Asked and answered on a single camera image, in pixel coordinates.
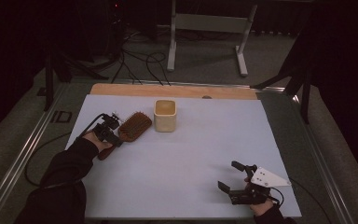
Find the table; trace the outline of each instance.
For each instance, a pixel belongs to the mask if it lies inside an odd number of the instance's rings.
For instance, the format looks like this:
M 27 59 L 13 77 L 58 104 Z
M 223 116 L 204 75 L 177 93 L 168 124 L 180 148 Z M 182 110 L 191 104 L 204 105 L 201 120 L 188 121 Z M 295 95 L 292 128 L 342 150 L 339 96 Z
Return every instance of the table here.
M 249 89 L 97 84 L 90 93 L 67 146 L 99 113 L 116 110 L 127 117 L 141 110 L 152 117 L 156 99 L 174 98 L 178 121 L 173 133 L 151 128 L 105 161 L 94 162 L 84 178 L 88 218 L 252 217 L 246 205 L 232 205 L 217 187 L 220 180 L 233 189 L 243 188 L 245 174 L 230 167 L 231 161 L 263 164 L 287 177 L 263 106 Z M 205 95 L 213 99 L 201 99 Z M 300 217 L 291 187 L 279 190 L 286 201 L 282 213 Z
M 243 34 L 241 44 L 236 46 L 236 54 L 238 65 L 240 67 L 241 76 L 246 77 L 248 70 L 243 58 L 243 49 L 251 31 L 252 22 L 257 10 L 257 4 L 252 5 L 252 9 L 248 18 L 234 18 L 234 17 L 217 17 L 207 15 L 192 15 L 176 13 L 176 0 L 172 0 L 172 19 L 171 19 L 171 44 L 168 55 L 167 70 L 173 71 L 176 54 L 176 29 L 187 29 L 197 31 L 217 31 Z

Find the hairbrush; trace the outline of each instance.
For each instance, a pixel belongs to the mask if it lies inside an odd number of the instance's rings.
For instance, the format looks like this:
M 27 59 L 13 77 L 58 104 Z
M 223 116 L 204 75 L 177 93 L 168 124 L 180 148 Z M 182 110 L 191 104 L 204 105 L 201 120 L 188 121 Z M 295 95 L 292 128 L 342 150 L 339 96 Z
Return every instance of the hairbrush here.
M 135 112 L 118 127 L 118 138 L 121 142 L 133 142 L 151 125 L 152 120 L 146 114 L 142 112 Z M 115 148 L 116 145 L 113 145 L 110 148 L 102 150 L 98 154 L 98 159 L 103 161 L 110 155 L 110 153 L 112 153 Z

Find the black sleeve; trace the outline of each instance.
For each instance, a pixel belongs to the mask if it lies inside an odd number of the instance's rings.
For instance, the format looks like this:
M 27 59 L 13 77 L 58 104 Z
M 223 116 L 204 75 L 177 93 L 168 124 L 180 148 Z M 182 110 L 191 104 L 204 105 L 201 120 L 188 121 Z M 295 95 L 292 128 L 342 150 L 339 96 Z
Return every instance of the black sleeve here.
M 15 223 L 84 223 L 86 190 L 81 178 L 92 167 L 98 148 L 79 138 L 52 159 L 40 188 L 31 192 Z
M 254 219 L 256 224 L 296 224 L 292 218 L 284 218 L 277 205 L 274 205 L 262 216 L 254 217 Z

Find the yellow square cup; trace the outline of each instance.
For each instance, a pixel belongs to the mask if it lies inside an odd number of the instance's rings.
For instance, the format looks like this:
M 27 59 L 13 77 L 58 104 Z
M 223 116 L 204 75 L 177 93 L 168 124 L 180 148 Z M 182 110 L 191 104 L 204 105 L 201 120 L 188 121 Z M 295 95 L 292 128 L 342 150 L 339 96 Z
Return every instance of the yellow square cup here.
M 176 103 L 174 100 L 156 100 L 154 124 L 157 132 L 171 133 L 176 127 Z

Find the gray carpet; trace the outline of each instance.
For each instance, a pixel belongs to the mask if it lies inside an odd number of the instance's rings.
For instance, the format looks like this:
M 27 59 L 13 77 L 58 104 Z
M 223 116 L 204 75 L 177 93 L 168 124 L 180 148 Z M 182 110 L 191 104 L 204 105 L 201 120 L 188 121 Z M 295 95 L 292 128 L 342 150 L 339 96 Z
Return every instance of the gray carpet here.
M 245 47 L 245 60 L 248 65 L 249 76 L 240 77 L 237 61 L 234 54 L 234 46 L 239 44 L 239 35 L 227 35 L 224 40 L 189 41 L 183 38 L 178 41 L 176 52 L 175 71 L 166 72 L 166 59 L 162 66 L 167 79 L 172 84 L 193 83 L 210 85 L 253 85 L 275 76 L 282 62 L 294 43 L 294 39 L 282 35 L 261 35 L 249 37 Z M 150 41 L 144 36 L 134 35 L 124 46 L 124 49 L 150 54 L 162 52 L 168 55 L 169 38 L 162 35 L 158 41 Z M 134 76 L 144 80 L 145 83 L 158 81 L 149 73 L 145 62 L 125 54 L 125 63 Z M 118 70 L 120 64 L 114 64 L 100 74 L 110 77 Z M 158 63 L 149 64 L 150 71 L 159 79 L 165 80 Z M 81 74 L 77 74 L 70 84 L 56 83 L 58 87 L 64 86 L 64 93 L 54 107 L 57 111 L 73 113 L 69 123 L 49 123 L 38 141 L 40 147 L 43 143 L 61 135 L 71 132 L 75 125 L 77 114 L 80 110 L 84 96 L 90 91 L 93 83 L 101 82 Z M 131 82 L 129 70 L 122 67 L 116 83 Z M 284 87 L 287 83 L 282 80 L 274 86 Z M 21 149 L 27 144 L 27 139 L 33 133 L 34 127 L 43 113 L 45 99 L 37 97 L 36 93 L 44 86 L 43 71 L 35 77 L 35 83 L 24 97 L 16 104 L 15 108 L 0 124 L 0 182 L 6 171 L 21 153 Z M 274 133 L 277 145 L 282 153 L 288 174 L 302 186 L 306 186 L 310 194 L 322 205 L 321 208 L 314 199 L 298 184 L 294 184 L 295 194 L 300 205 L 302 218 L 297 223 L 328 223 L 324 211 L 332 220 L 332 223 L 340 223 L 342 220 L 337 215 L 337 210 L 331 203 L 331 195 L 324 185 L 321 171 L 315 165 L 314 152 L 310 146 L 310 140 L 315 140 L 317 148 L 323 153 L 323 158 L 333 174 L 334 183 L 342 193 L 352 221 L 358 223 L 358 167 L 351 155 L 345 140 L 342 138 L 337 125 L 325 108 L 317 89 L 312 88 L 310 97 L 310 125 L 302 123 L 297 113 L 296 105 L 285 95 L 276 92 L 263 91 L 257 94 L 266 108 L 268 121 Z M 64 136 L 42 147 L 32 159 L 29 166 L 29 176 L 33 181 L 38 181 L 45 171 L 51 157 L 63 150 L 69 135 Z M 20 212 L 28 193 L 34 187 L 27 183 L 21 175 L 13 190 L 7 197 L 6 203 L 0 212 L 0 223 L 11 223 Z M 144 221 L 111 221 L 112 223 L 145 223 Z M 172 221 L 154 221 L 156 223 L 180 223 Z M 214 222 L 191 221 L 194 223 L 254 223 L 252 220 L 222 220 Z

